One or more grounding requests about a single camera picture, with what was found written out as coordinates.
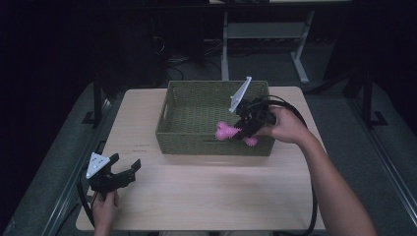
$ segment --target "basket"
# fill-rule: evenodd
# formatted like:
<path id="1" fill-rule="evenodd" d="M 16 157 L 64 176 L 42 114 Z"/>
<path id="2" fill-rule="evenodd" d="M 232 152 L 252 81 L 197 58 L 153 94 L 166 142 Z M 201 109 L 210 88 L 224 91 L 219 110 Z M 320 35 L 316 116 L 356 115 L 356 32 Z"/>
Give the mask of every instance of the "basket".
<path id="1" fill-rule="evenodd" d="M 216 124 L 234 125 L 240 117 L 230 113 L 230 96 L 244 82 L 170 82 L 159 121 L 156 138 L 164 154 L 254 155 L 269 156 L 274 139 L 258 137 L 256 146 L 243 141 L 218 141 Z M 268 83 L 252 81 L 244 98 L 268 95 Z"/>

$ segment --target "person's left hand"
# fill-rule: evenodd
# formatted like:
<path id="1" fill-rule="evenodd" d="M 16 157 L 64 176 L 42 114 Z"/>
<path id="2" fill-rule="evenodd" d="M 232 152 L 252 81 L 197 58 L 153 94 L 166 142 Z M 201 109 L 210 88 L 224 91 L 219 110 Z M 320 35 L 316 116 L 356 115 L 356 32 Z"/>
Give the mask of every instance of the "person's left hand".
<path id="1" fill-rule="evenodd" d="M 108 193 L 105 199 L 102 194 L 97 193 L 92 205 L 95 228 L 94 235 L 110 234 L 117 207 L 119 207 L 119 195 L 117 191 Z"/>

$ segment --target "wooden table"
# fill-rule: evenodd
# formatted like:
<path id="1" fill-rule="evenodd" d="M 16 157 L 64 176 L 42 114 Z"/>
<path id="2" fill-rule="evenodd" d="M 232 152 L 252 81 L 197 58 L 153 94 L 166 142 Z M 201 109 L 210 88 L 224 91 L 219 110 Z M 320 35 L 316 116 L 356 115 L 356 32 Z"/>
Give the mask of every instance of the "wooden table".
<path id="1" fill-rule="evenodd" d="M 164 155 L 155 129 L 166 89 L 126 92 L 103 155 L 119 153 L 113 173 L 138 158 L 136 182 L 120 189 L 116 230 L 306 229 L 312 212 L 310 175 L 300 149 L 275 142 L 271 156 Z M 320 139 L 295 87 L 269 88 L 293 104 Z M 80 230 L 92 230 L 82 210 Z M 324 229 L 320 213 L 316 229 Z"/>

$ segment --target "pink toy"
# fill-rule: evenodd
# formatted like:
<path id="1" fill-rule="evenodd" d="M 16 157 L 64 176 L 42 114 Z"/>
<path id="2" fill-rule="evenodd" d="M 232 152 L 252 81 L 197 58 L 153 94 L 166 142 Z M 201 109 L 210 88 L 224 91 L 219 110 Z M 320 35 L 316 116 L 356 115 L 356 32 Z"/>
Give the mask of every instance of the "pink toy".
<path id="1" fill-rule="evenodd" d="M 227 139 L 232 139 L 233 136 L 239 132 L 240 129 L 234 128 L 232 126 L 227 125 L 226 122 L 220 121 L 217 123 L 217 131 L 215 132 L 215 138 L 219 141 L 225 141 Z M 253 147 L 257 144 L 257 138 L 243 138 L 243 141 L 250 147 Z"/>

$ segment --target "person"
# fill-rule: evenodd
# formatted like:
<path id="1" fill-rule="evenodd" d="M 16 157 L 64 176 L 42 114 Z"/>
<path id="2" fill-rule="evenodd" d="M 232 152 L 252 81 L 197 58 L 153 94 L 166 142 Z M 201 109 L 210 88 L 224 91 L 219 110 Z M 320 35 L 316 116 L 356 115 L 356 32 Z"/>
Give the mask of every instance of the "person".
<path id="1" fill-rule="evenodd" d="M 271 107 L 270 112 L 275 115 L 276 124 L 263 126 L 256 135 L 270 136 L 284 143 L 295 144 L 302 150 L 328 234 L 377 235 L 371 217 L 334 167 L 320 141 L 288 109 Z M 98 206 L 92 208 L 96 223 L 95 235 L 108 235 L 103 233 L 109 233 L 107 230 L 111 229 L 114 209 L 117 206 L 111 198 L 107 196 L 105 202 L 98 199 Z"/>

